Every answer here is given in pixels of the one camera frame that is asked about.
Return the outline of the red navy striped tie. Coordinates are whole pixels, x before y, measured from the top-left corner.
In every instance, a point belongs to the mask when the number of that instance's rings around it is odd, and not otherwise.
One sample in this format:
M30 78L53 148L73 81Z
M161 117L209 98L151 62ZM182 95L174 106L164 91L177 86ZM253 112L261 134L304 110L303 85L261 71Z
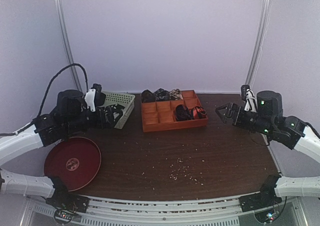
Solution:
M193 119L188 107L184 104L177 105L174 114L176 121L187 121Z

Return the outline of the orange wooden divider tray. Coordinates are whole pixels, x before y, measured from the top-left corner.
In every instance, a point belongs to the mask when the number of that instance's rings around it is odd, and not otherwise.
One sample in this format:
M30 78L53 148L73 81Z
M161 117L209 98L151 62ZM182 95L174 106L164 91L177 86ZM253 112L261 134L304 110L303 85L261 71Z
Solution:
M176 121L175 109L177 105L184 104L189 110L195 106L202 106L195 91L184 90L181 92L183 96L182 100L155 101L151 103L141 102L143 132L178 130L207 125L208 116L205 119Z

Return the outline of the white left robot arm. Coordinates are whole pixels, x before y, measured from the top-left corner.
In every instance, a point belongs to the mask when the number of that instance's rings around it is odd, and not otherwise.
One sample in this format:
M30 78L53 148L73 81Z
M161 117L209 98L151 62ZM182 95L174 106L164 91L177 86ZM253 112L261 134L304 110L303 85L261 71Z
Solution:
M36 156L44 160L45 152L75 133L91 128L113 128L122 115L121 109L112 106L82 109L76 113L53 110L12 134L1 136L0 192L52 198L61 208L69 207L72 197L65 183L55 177L42 176Z

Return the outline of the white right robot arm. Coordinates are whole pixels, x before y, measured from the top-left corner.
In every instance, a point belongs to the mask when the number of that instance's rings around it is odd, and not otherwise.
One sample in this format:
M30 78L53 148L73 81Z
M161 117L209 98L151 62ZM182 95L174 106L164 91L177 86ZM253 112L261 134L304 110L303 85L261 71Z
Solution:
M257 132L272 144L282 173L269 176L256 196L260 206L268 206L276 197L320 196L320 135L307 122L295 116L275 112L250 111L235 103L215 110L222 122L249 132Z

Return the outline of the black white floral tie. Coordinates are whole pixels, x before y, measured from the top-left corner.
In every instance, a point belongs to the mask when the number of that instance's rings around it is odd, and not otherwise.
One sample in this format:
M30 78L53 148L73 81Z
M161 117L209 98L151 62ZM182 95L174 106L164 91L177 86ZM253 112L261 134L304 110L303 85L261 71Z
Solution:
M121 104L112 104L112 105L110 105L110 108L111 108L111 111L113 114L117 114L120 117L123 116L125 106L123 106Z

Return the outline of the pale green plastic basket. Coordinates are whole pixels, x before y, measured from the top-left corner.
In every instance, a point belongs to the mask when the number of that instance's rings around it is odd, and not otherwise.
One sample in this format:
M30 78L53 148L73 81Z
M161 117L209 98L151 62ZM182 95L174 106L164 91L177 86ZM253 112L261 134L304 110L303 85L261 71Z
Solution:
M105 94L104 107L121 105L123 115L115 125L115 128L122 129L135 107L135 95L107 91L103 91L103 93Z

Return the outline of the orange navy rolled tie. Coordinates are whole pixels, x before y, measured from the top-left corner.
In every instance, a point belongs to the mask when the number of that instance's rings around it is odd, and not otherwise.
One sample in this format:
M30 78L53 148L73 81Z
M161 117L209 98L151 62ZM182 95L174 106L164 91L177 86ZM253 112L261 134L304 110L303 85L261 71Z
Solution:
M195 106L190 109L190 115L193 120L205 119L207 117L207 112L202 106Z

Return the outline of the brown patterned rolled tie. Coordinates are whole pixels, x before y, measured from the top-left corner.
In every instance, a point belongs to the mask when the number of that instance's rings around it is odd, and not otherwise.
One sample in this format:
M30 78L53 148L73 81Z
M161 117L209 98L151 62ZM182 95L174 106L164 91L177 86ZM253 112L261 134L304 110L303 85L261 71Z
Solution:
M141 102L142 103L151 103L155 102L156 98L153 92L150 90L146 89L141 93Z

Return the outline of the beige patterned rolled tie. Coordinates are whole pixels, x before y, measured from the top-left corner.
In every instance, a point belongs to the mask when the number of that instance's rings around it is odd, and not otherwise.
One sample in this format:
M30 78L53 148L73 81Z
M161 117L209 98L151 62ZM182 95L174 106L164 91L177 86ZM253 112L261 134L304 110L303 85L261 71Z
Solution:
M183 95L180 89L172 89L169 92L169 98L172 101L176 101L176 100L182 100L183 99Z

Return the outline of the round red tray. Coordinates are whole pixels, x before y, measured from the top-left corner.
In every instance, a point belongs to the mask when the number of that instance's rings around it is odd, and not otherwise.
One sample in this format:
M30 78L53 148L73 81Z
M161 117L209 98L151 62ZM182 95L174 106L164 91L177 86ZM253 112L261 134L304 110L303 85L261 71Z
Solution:
M77 191L96 177L101 162L101 151L96 143L88 138L73 137L49 152L43 170L47 177L58 177L68 191Z

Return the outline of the aluminium corner post right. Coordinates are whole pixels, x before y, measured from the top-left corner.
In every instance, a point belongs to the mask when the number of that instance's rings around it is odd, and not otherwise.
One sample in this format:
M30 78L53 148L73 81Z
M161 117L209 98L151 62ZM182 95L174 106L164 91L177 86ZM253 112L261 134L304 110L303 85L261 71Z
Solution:
M263 42L265 40L268 26L269 26L271 7L272 7L272 0L262 0L256 39L253 47L253 52L252 52L252 56L249 64L248 73L245 80L245 84L249 85L251 89L254 86L259 64L260 64L260 59L262 56Z

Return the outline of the aluminium corner post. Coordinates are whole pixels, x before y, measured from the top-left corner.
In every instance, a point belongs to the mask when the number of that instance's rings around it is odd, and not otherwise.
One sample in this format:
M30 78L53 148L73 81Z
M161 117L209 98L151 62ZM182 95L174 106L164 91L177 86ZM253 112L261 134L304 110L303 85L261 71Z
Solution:
M248 73L245 80L245 84L249 85L251 89L254 86L259 64L260 64L260 59L262 56L263 42L265 40L268 26L269 26L271 7L272 7L272 0L262 0L256 39L253 47L253 52L252 52L252 56L249 64Z
M66 21L65 21L65 14L64 14L64 9L63 9L63 2L62 2L62 0L54 0L54 2L55 2L56 11L57 11L57 17L58 17L58 21L59 21L59 26L60 26L62 41L63 41L63 47L64 47L64 51L66 54L67 62L68 62L68 64L73 64L74 59L73 59L71 45L70 45L70 41L69 41L69 37L68 37L68 31L67 31L67 26L66 26ZM82 86L81 86L81 83L79 80L76 66L70 67L70 71L71 71L71 77L72 77L72 80L75 84L75 87L78 90L82 91L83 89L82 89Z

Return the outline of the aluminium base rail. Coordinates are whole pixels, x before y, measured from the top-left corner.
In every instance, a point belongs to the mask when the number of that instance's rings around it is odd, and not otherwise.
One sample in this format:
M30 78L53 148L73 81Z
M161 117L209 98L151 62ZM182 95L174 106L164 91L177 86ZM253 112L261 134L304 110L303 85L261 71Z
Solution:
M299 198L243 211L240 197L138 201L89 196L86 212L55 215L41 198L28 197L20 225L307 225Z

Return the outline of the aluminium corner post left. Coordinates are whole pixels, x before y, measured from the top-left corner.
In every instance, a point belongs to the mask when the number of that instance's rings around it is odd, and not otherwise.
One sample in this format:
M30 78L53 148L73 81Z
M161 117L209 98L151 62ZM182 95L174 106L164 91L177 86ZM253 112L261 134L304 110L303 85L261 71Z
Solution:
M74 59L73 59L71 45L70 45L70 41L69 41L69 37L68 37L68 31L67 31L67 26L66 26L66 21L65 21L65 14L64 14L64 9L63 9L63 2L62 2L62 0L54 0L54 2L55 2L56 11L57 11L57 17L58 17L58 21L59 21L59 26L60 26L62 41L63 41L63 47L64 47L64 51L66 54L67 62L68 62L68 64L73 64ZM75 84L75 87L78 90L82 91L83 89L82 89L82 86L81 86L81 83L79 80L76 66L70 67L70 71L71 71L71 77L72 77L72 80Z

